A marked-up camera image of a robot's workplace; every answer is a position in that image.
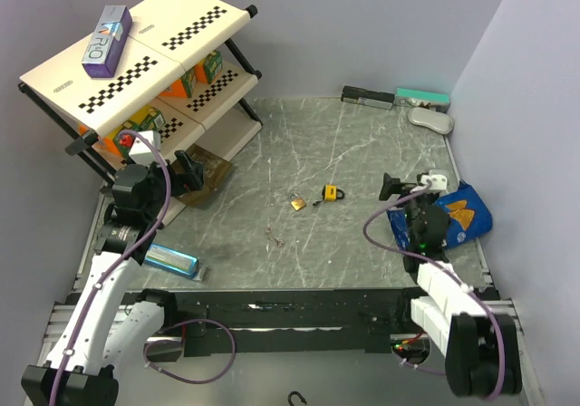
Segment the small silver keys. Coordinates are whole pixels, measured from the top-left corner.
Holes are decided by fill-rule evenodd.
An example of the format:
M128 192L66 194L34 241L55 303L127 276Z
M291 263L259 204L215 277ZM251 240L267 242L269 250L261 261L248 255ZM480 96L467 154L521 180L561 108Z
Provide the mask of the small silver keys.
M273 234L273 230L271 227L268 227L265 231L266 237L274 242L278 247L283 247L285 245L285 242L282 239L277 238L274 234Z

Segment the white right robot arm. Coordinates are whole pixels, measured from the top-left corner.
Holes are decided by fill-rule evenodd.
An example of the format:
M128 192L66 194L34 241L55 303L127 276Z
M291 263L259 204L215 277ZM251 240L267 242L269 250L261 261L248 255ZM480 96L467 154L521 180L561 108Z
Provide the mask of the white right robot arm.
M523 382L513 318L493 314L445 257L460 237L469 237L478 214L476 200L464 188L446 199L447 187L447 177L433 171L415 182L383 176L379 199L397 197L386 214L404 269L425 293L396 309L397 325L406 332L421 328L437 345L456 396L519 394Z

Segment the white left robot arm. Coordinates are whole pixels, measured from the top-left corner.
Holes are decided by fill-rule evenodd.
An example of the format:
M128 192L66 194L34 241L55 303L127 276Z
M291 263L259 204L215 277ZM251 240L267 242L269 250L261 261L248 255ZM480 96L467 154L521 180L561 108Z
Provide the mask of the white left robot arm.
M114 404L131 356L154 333L177 329L176 296L153 289L140 292L127 318L119 327L113 325L171 196L204 187L202 163L183 150L176 158L179 172L157 162L130 162L116 172L81 297L45 362L24 371L21 385L33 405Z

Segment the brass padlock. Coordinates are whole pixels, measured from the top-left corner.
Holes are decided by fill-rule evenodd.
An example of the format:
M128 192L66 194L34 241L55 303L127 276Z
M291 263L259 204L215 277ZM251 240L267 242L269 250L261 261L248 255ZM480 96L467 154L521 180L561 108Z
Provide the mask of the brass padlock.
M295 211L299 211L306 207L305 200L295 193L289 195L289 202Z

